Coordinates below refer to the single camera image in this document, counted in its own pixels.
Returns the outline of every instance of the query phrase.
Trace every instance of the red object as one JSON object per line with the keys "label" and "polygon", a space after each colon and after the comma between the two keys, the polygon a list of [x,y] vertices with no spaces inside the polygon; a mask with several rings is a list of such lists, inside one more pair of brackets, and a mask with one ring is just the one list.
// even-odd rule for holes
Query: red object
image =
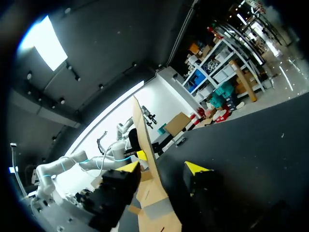
{"label": "red object", "polygon": [[197,125],[199,123],[199,119],[197,118],[196,114],[191,114],[190,119],[194,125]]}
{"label": "red object", "polygon": [[198,115],[199,115],[201,118],[205,118],[205,117],[206,117],[205,111],[204,111],[204,109],[202,109],[201,107],[199,107],[199,108],[197,109],[197,113],[198,113]]}
{"label": "red object", "polygon": [[220,116],[216,119],[216,122],[223,122],[225,121],[229,116],[229,109],[227,105],[224,105],[223,108],[226,110],[226,113],[223,116]]}

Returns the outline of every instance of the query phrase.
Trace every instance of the cardboard flap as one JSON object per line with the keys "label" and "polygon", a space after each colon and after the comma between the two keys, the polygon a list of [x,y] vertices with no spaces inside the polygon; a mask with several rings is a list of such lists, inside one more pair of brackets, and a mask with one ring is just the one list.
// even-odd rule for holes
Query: cardboard flap
{"label": "cardboard flap", "polygon": [[141,182],[146,181],[146,180],[152,180],[152,179],[153,179],[153,176],[151,175],[151,172],[149,170],[142,172],[140,174],[140,181]]}
{"label": "cardboard flap", "polygon": [[141,209],[136,207],[136,206],[134,206],[134,205],[129,205],[128,211],[130,211],[133,214],[138,215],[140,213]]}
{"label": "cardboard flap", "polygon": [[161,191],[161,188],[156,184],[155,181],[152,181],[146,187],[144,194],[140,200],[140,205],[142,208],[157,203],[165,198],[167,198],[167,194]]}
{"label": "cardboard flap", "polygon": [[153,150],[153,147],[151,145],[148,131],[146,128],[146,124],[144,121],[144,117],[139,105],[139,102],[135,97],[133,97],[133,122],[135,125],[135,128],[137,130],[137,136],[138,136],[138,141],[140,144],[140,148],[144,151],[147,157],[147,163],[149,166],[149,170],[151,172],[151,175],[154,179],[154,181],[157,184],[158,190],[161,192],[161,194],[165,194],[167,197],[167,194],[165,193],[165,190],[162,186],[159,172],[155,163],[155,153]]}

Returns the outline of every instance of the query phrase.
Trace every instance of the ceiling spotlight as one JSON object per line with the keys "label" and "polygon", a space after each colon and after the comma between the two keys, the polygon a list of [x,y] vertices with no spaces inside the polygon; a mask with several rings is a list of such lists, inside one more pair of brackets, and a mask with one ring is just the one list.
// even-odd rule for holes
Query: ceiling spotlight
{"label": "ceiling spotlight", "polygon": [[65,9],[65,11],[64,11],[65,14],[68,14],[68,13],[70,13],[70,12],[71,12],[71,8],[70,8],[70,7],[67,8],[67,9]]}
{"label": "ceiling spotlight", "polygon": [[28,72],[27,74],[27,80],[30,80],[32,78],[32,72]]}
{"label": "ceiling spotlight", "polygon": [[64,98],[60,98],[59,102],[61,105],[63,105],[66,101],[64,100]]}

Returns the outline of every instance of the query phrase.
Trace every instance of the cardboard box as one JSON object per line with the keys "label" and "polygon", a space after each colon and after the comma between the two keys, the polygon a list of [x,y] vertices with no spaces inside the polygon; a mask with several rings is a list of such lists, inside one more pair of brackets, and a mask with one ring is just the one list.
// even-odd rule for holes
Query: cardboard box
{"label": "cardboard box", "polygon": [[[183,122],[185,117],[180,113],[177,121]],[[165,192],[155,162],[155,154],[149,139],[144,117],[136,98],[133,98],[133,122],[137,130],[140,148],[144,151],[149,171],[142,172],[140,185],[136,194],[141,208],[129,206],[129,211],[138,216],[140,232],[181,232],[182,224],[176,216]]]}
{"label": "cardboard box", "polygon": [[202,55],[199,57],[199,60],[203,61],[211,50],[212,46],[206,45],[203,49]]}
{"label": "cardboard box", "polygon": [[173,136],[176,137],[189,123],[191,119],[184,113],[176,115],[164,128]]}
{"label": "cardboard box", "polygon": [[211,118],[207,118],[207,119],[201,121],[200,123],[198,123],[198,124],[194,127],[194,129],[196,129],[196,128],[202,128],[202,127],[204,127],[204,126],[206,126],[206,125],[209,125],[209,124],[211,124],[211,123],[212,123],[212,117],[211,117]]}
{"label": "cardboard box", "polygon": [[199,52],[199,47],[196,43],[192,43],[189,50],[196,55]]}

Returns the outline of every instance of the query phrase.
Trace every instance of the workbench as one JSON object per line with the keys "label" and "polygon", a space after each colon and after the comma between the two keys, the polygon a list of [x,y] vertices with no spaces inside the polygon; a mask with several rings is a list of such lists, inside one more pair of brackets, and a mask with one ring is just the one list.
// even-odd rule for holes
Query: workbench
{"label": "workbench", "polygon": [[[241,118],[188,131],[180,147],[172,145],[159,157],[157,166],[179,219],[189,222],[195,218],[188,210],[190,197],[183,184],[186,160],[224,176],[226,189],[237,205],[235,218],[244,224],[279,200],[293,209],[308,207],[308,102],[309,93]],[[126,223],[123,217],[120,229],[128,229]]]}

